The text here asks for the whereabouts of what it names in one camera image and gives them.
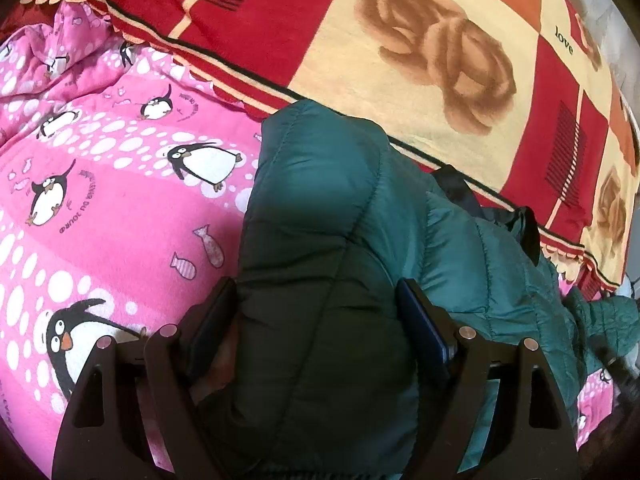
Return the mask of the red orange rose blanket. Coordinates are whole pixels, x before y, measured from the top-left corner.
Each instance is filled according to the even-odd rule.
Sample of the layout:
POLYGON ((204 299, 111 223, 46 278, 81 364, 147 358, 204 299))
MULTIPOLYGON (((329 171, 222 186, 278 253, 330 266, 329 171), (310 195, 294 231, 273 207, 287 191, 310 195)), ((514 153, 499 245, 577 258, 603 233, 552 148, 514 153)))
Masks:
POLYGON ((306 98, 376 122, 417 162, 458 168, 484 202, 532 208, 567 280, 623 281, 632 111, 572 0, 64 1, 258 117, 306 98))

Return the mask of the teal quilted puffer jacket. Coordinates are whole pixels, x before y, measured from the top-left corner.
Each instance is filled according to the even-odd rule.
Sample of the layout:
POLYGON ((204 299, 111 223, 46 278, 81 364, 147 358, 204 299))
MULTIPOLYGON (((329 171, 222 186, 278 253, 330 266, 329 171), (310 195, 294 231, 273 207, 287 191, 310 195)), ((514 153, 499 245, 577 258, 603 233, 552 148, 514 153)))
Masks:
POLYGON ((419 393, 401 280, 490 341, 540 343, 577 479, 634 472, 637 305, 560 292, 533 211, 480 206, 454 168, 428 174, 374 122, 306 100, 262 124, 234 376, 196 409, 221 478, 405 479, 419 393))

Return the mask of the white bed sheet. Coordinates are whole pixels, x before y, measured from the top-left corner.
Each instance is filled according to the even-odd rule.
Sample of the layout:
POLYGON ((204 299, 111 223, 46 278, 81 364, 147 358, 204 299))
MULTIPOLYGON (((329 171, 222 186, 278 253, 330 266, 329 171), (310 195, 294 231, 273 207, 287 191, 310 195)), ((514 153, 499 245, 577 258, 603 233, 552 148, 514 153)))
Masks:
POLYGON ((639 44, 613 0, 570 0, 628 99, 639 89, 639 44))

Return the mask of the pink penguin print blanket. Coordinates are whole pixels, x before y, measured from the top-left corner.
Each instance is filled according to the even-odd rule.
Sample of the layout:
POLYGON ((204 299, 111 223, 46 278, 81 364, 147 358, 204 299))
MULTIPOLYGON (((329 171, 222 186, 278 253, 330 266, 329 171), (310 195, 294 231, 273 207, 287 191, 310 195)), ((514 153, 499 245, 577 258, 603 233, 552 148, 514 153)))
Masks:
POLYGON ((260 125, 85 3, 1 47, 1 417, 50 472, 94 343, 235 274, 260 125))

